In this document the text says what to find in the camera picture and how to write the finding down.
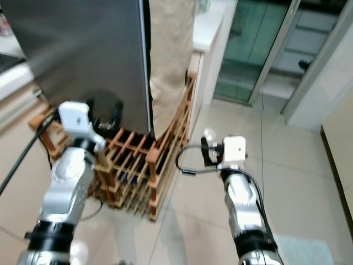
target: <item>door frame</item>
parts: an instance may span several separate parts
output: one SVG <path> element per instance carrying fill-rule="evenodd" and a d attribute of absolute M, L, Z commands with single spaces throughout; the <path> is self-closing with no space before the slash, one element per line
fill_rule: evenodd
<path fill-rule="evenodd" d="M 258 80 L 255 84 L 255 87 L 250 95 L 250 98 L 248 100 L 249 105 L 253 105 L 256 102 L 256 100 L 260 94 L 261 87 L 263 86 L 265 79 L 266 79 L 266 77 L 267 77 L 267 75 L 268 75 L 277 55 L 278 55 L 278 52 L 280 51 L 281 46 L 287 37 L 287 33 L 288 33 L 289 28 L 292 24 L 292 21 L 297 13 L 300 2 L 301 2 L 301 0 L 292 0 L 290 6 L 288 8 L 286 16 L 283 19 L 282 25 L 278 31 L 277 37 L 272 45 L 272 48 L 271 48 L 270 53 L 265 61 L 263 69 L 262 69 L 262 71 L 258 77 Z"/>
<path fill-rule="evenodd" d="M 299 86 L 294 91 L 292 97 L 282 111 L 285 121 L 290 123 L 295 110 L 299 107 L 300 102 L 308 93 L 311 86 L 331 58 L 333 52 L 336 50 L 347 31 L 353 25 L 353 1 L 348 0 L 343 10 L 341 11 L 337 24 L 331 34 L 328 36 L 327 41 L 321 48 L 319 54 L 311 63 L 308 71 L 303 76 Z"/>

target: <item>black wire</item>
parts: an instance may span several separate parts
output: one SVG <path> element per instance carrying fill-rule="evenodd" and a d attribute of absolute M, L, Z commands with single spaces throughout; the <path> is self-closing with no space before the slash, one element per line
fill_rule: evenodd
<path fill-rule="evenodd" d="M 10 172 L 8 173 L 8 175 L 6 176 L 5 180 L 3 181 L 3 183 L 0 186 L 0 195 L 3 193 L 3 191 L 5 190 L 7 184 L 9 183 L 9 181 L 11 180 L 11 178 L 13 177 L 13 174 L 15 174 L 17 168 L 19 167 L 19 165 L 21 164 L 22 160 L 24 159 L 24 157 L 27 155 L 28 151 L 30 150 L 30 148 L 32 147 L 32 145 L 34 144 L 34 142 L 38 139 L 38 137 L 44 132 L 46 131 L 46 129 L 49 127 L 49 125 L 56 119 L 56 116 L 53 115 L 53 117 L 44 125 L 42 126 L 42 128 L 40 128 L 36 135 L 33 137 L 33 139 L 29 142 L 29 144 L 27 145 L 27 147 L 25 148 L 25 150 L 22 152 L 22 154 L 20 155 L 20 157 L 17 159 L 15 165 L 13 166 L 13 168 L 10 170 Z"/>
<path fill-rule="evenodd" d="M 51 163 L 51 160 L 50 160 L 50 154 L 49 154 L 49 151 L 48 149 L 46 148 L 46 145 L 44 144 L 43 140 L 41 139 L 41 137 L 39 137 L 39 141 L 42 143 L 45 151 L 46 151 L 46 156 L 47 156 L 47 159 L 48 159 L 48 162 L 49 162 L 49 166 L 50 166 L 50 170 L 53 168 L 53 164 Z"/>
<path fill-rule="evenodd" d="M 259 185 L 257 183 L 257 181 L 247 172 L 245 171 L 242 171 L 240 169 L 233 169 L 233 168 L 213 168 L 213 169 L 205 169 L 205 170 L 197 170 L 197 169 L 192 169 L 192 168 L 182 168 L 180 167 L 179 165 L 179 157 L 180 155 L 185 152 L 187 149 L 191 149 L 191 148 L 201 148 L 201 149 L 209 149 L 209 150 L 213 150 L 213 147 L 208 147 L 208 146 L 202 146 L 202 145 L 189 145 L 189 146 L 186 146 L 184 147 L 183 149 L 180 150 L 180 152 L 177 154 L 177 157 L 175 158 L 175 165 L 176 167 L 184 174 L 189 174 L 189 175 L 197 175 L 197 174 L 208 174 L 208 173 L 211 173 L 211 172 L 217 172 L 217 171 L 221 171 L 221 170 L 224 170 L 224 169 L 231 169 L 233 170 L 235 173 L 240 173 L 240 174 L 243 174 L 245 175 L 246 177 L 248 177 L 251 182 L 253 182 L 254 186 L 255 186 L 255 189 L 256 189 L 256 192 L 258 194 L 258 197 L 259 197 L 259 201 L 260 201 L 260 207 L 259 207 L 259 211 L 260 211 L 260 214 L 261 216 L 263 217 L 264 219 L 264 223 L 265 223 L 265 228 L 266 228 L 266 231 L 267 233 L 269 234 L 270 236 L 270 239 L 272 240 L 272 242 L 274 244 L 276 244 L 275 242 L 275 238 L 273 236 L 273 233 L 272 233 L 272 230 L 270 228 L 270 225 L 269 225 L 269 222 L 267 220 L 267 216 L 266 216 L 266 212 L 265 212 L 265 203 L 264 203 L 264 199 L 263 199 L 263 196 L 261 194 L 261 190 L 259 188 Z"/>
<path fill-rule="evenodd" d="M 185 146 L 183 149 L 180 150 L 180 152 L 176 155 L 177 157 L 175 158 L 175 165 L 178 170 L 183 171 L 186 170 L 186 168 L 181 168 L 179 166 L 179 157 L 181 156 L 182 153 L 184 153 L 187 149 L 192 149 L 192 148 L 200 148 L 200 149 L 209 149 L 213 150 L 213 147 L 208 147 L 207 145 L 188 145 Z"/>
<path fill-rule="evenodd" d="M 100 201 L 100 207 L 99 207 L 99 209 L 98 209 L 97 211 L 95 211 L 93 214 L 90 214 L 90 215 L 88 215 L 88 216 L 86 216 L 86 217 L 82 217 L 82 218 L 80 219 L 80 221 L 81 221 L 81 222 L 82 222 L 82 221 L 87 221 L 87 220 L 89 220 L 89 219 L 95 217 L 95 216 L 101 211 L 102 207 L 103 207 L 103 201 L 101 200 L 101 201 Z"/>

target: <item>bottle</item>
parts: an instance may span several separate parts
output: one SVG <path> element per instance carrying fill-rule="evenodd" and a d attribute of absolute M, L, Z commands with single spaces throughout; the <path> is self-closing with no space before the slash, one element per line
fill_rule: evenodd
<path fill-rule="evenodd" d="M 12 29 L 10 28 L 7 19 L 5 18 L 4 14 L 2 13 L 2 10 L 0 9 L 0 36 L 8 36 L 12 34 Z"/>

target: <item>black joint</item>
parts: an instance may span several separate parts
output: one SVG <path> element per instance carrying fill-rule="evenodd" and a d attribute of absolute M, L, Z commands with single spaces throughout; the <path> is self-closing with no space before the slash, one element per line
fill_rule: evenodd
<path fill-rule="evenodd" d="M 222 169 L 221 170 L 221 174 L 220 175 L 221 175 L 221 178 L 223 180 L 223 184 L 225 184 L 225 182 L 228 179 L 228 177 L 230 175 L 232 175 L 232 174 L 241 174 L 241 173 L 239 173 L 239 171 L 237 171 L 236 169 L 231 169 L 231 168 L 227 168 L 227 169 Z M 251 179 L 248 176 L 246 176 L 246 175 L 244 175 L 244 176 L 245 176 L 245 178 L 247 178 L 248 182 L 250 183 Z"/>
<path fill-rule="evenodd" d="M 63 222 L 39 221 L 33 232 L 27 232 L 28 250 L 70 252 L 74 225 Z"/>
<path fill-rule="evenodd" d="M 276 251 L 277 245 L 271 238 L 259 230 L 249 230 L 234 238 L 237 247 L 238 256 L 255 250 Z"/>
<path fill-rule="evenodd" d="M 70 265 L 69 262 L 62 262 L 62 261 L 52 261 L 49 265 Z"/>
<path fill-rule="evenodd" d="M 76 138 L 72 144 L 72 147 L 82 148 L 89 152 L 91 155 L 95 155 L 94 147 L 95 143 L 87 139 Z"/>

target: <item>stainless steel refrigerator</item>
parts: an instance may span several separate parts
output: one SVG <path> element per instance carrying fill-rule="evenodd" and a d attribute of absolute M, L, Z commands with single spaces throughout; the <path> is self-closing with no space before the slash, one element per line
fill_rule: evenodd
<path fill-rule="evenodd" d="M 150 132 L 148 1 L 1 0 L 1 7 L 53 107 L 88 100 L 95 117 L 115 111 L 119 127 Z"/>

